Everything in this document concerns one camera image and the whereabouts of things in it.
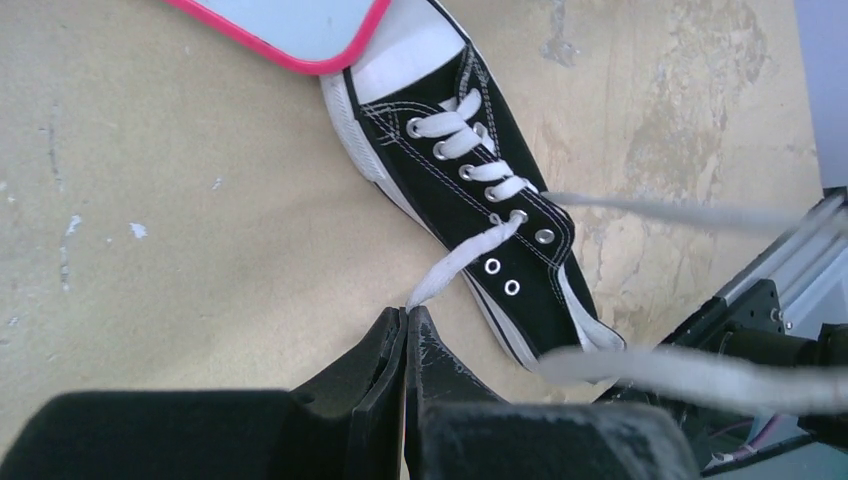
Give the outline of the black canvas sneaker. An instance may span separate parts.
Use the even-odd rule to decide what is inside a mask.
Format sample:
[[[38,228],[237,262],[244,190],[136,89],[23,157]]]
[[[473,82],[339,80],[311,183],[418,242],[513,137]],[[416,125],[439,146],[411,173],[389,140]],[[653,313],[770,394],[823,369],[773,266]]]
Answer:
[[[357,169],[433,235],[446,256],[496,220],[527,215],[513,237],[456,275],[519,364],[534,369],[542,355],[567,346],[625,348],[598,318],[572,250],[571,217],[541,195],[547,186],[506,100],[470,37],[440,3],[392,2],[364,55],[320,83],[332,125]],[[437,160],[433,148],[446,137],[413,138],[407,123],[446,112],[451,107],[443,102],[472,89],[483,105],[468,123],[486,127],[494,153],[480,146]],[[463,167],[498,159],[539,193],[523,190],[491,202],[484,194],[497,181],[460,178]]]

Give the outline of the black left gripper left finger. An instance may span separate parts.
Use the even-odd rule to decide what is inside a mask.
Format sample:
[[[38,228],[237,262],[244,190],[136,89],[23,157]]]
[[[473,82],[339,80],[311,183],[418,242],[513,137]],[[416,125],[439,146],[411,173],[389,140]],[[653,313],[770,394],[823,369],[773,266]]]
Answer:
[[[395,479],[407,321],[384,310],[291,390],[82,391],[48,401],[5,479]]]

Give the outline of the white shoelace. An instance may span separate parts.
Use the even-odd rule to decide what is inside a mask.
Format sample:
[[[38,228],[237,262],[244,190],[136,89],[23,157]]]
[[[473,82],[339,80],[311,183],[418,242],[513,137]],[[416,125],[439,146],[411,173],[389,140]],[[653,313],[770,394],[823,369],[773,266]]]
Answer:
[[[451,108],[443,113],[410,120],[407,133],[413,138],[446,137],[433,148],[437,160],[457,159],[480,146],[494,153],[494,140],[486,127],[472,127],[468,123],[483,105],[478,89],[443,103],[443,106]],[[529,180],[516,175],[502,159],[463,168],[460,170],[461,179],[497,181],[487,190],[490,193],[484,194],[491,202],[511,199],[523,190],[539,193]],[[704,229],[795,232],[808,224],[806,220],[774,212],[674,205],[567,192],[541,195],[559,205],[614,208],[644,218]],[[526,214],[511,213],[509,220],[498,219],[494,226],[453,248],[414,288],[406,306],[421,305],[437,295],[461,270],[513,237],[526,217]],[[847,367],[778,368],[757,366],[748,361],[684,347],[600,350],[600,346],[595,346],[588,352],[582,352],[580,347],[555,350],[542,357],[536,372],[546,381],[559,385],[608,378],[624,380],[641,389],[740,412],[771,411],[798,416],[847,412]]]

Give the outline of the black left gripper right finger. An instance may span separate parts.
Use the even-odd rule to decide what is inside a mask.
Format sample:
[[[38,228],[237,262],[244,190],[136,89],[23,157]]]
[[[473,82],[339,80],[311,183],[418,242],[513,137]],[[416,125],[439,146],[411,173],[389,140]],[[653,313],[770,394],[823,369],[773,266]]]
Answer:
[[[682,431],[638,403],[511,404],[406,314],[405,460],[413,479],[697,479]]]

